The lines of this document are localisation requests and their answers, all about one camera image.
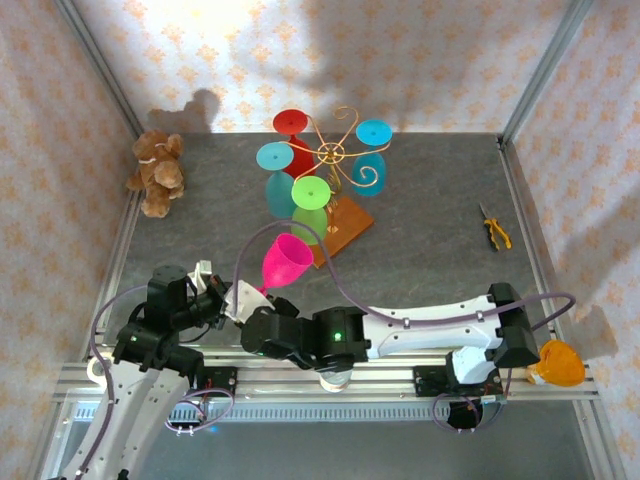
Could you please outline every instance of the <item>orange object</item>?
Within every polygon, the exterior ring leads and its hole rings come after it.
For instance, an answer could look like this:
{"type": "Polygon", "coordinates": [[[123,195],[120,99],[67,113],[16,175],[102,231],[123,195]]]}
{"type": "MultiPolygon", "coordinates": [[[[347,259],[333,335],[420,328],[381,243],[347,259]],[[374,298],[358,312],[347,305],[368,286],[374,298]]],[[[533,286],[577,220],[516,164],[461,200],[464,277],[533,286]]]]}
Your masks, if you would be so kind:
{"type": "Polygon", "coordinates": [[[580,355],[560,340],[548,341],[540,350],[540,361],[531,365],[527,373],[531,383],[551,383],[560,387],[580,385],[585,378],[580,355]]]}

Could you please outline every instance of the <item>floral wallpaper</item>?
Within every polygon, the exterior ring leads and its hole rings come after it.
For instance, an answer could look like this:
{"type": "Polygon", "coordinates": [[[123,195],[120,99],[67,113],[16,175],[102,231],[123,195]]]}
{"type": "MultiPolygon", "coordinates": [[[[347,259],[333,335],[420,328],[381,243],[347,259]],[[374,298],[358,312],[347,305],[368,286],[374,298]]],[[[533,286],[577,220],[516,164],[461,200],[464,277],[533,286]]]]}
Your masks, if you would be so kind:
{"type": "Polygon", "coordinates": [[[0,464],[21,480],[84,344],[135,160],[53,2],[0,4],[0,65],[0,464]]]}
{"type": "Polygon", "coordinates": [[[499,132],[569,0],[77,0],[140,121],[272,131],[300,108],[499,132]]]}
{"type": "Polygon", "coordinates": [[[515,145],[628,478],[640,470],[640,3],[596,0],[515,145]]]}

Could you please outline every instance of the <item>patterned wallpaper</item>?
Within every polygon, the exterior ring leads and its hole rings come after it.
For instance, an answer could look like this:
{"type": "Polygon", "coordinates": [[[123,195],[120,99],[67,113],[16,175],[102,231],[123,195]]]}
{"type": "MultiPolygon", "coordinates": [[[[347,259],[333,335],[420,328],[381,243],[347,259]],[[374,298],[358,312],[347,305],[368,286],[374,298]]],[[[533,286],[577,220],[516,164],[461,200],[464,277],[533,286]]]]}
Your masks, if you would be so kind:
{"type": "Polygon", "coordinates": [[[53,2],[0,3],[0,79],[0,464],[22,480],[84,343],[135,160],[53,2]]]}
{"type": "Polygon", "coordinates": [[[640,38],[637,0],[596,0],[516,140],[527,213],[628,478],[640,470],[640,38]]]}
{"type": "Polygon", "coordinates": [[[77,0],[140,121],[272,131],[349,104],[405,131],[498,132],[569,0],[77,0]]]}

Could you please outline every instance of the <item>teddy bear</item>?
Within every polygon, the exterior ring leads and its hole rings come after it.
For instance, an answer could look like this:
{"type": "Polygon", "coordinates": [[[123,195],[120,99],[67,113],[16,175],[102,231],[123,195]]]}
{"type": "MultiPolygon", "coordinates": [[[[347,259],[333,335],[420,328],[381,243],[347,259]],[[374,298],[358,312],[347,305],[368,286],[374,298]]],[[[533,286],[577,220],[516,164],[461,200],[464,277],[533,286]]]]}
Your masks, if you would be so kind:
{"type": "Polygon", "coordinates": [[[147,217],[163,218],[170,201],[184,194],[184,170],[178,161],[182,155],[182,137],[151,130],[133,144],[138,171],[127,180],[127,188],[146,190],[141,210],[147,217]]]}

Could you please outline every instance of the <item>metal frame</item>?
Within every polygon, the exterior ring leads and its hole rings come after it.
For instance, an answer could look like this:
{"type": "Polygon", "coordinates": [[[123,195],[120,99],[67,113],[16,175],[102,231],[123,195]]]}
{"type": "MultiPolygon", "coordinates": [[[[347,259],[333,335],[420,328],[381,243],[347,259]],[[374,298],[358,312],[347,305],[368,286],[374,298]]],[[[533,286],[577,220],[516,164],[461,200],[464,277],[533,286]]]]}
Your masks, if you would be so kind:
{"type": "MultiPolygon", "coordinates": [[[[515,150],[512,140],[566,51],[592,2],[593,0],[574,0],[571,3],[504,131],[497,136],[500,158],[536,283],[541,292],[548,291],[548,283],[533,248],[531,226],[524,215],[520,192],[513,175],[511,157],[515,156],[515,150]]],[[[109,95],[122,113],[132,135],[137,137],[142,133],[142,126],[73,0],[56,0],[56,5],[76,33],[109,95]]],[[[117,291],[126,253],[135,228],[140,201],[141,195],[132,194],[127,208],[123,212],[117,242],[111,253],[108,272],[98,297],[96,311],[117,291]]],[[[544,309],[549,313],[553,309],[553,305],[547,302],[544,309]]],[[[106,320],[99,324],[96,332],[98,343],[102,341],[105,328],[106,320]]],[[[553,326],[550,326],[550,332],[552,336],[563,338],[561,322],[556,321],[553,326]]],[[[331,414],[335,416],[335,420],[338,417],[348,420],[350,415],[364,415],[360,419],[367,420],[429,419],[430,413],[425,413],[425,409],[429,410],[428,405],[430,404],[425,403],[424,399],[417,399],[412,395],[411,369],[415,365],[444,364],[444,354],[446,353],[442,350],[408,352],[359,365],[354,371],[349,388],[336,396],[324,392],[319,387],[317,374],[295,369],[287,363],[247,355],[241,349],[234,347],[204,347],[201,350],[205,354],[207,364],[226,364],[239,368],[236,392],[238,412],[245,413],[238,413],[236,418],[232,417],[228,421],[246,421],[248,419],[254,421],[253,419],[256,418],[261,421],[295,421],[303,415],[310,415],[309,418],[312,421],[332,420],[332,418],[326,417],[315,418],[313,413],[300,413],[318,412],[320,410],[315,408],[318,405],[322,405],[323,409],[339,412],[331,414]]],[[[82,360],[86,360],[86,355],[83,355],[82,360]]],[[[595,477],[598,479],[624,479],[626,477],[620,456],[611,431],[604,420],[606,415],[589,370],[587,370],[587,377],[584,384],[573,389],[553,386],[534,387],[526,381],[524,371],[517,370],[514,372],[512,395],[509,399],[510,401],[572,401],[595,477]]],[[[97,405],[100,394],[100,390],[96,389],[95,385],[87,379],[86,363],[64,365],[53,395],[45,430],[37,447],[35,461],[29,470],[29,478],[39,478],[38,475],[43,469],[50,471],[55,467],[56,462],[60,462],[60,448],[65,444],[72,420],[78,415],[84,415],[84,421],[88,421],[91,417],[91,405],[97,405]]]]}

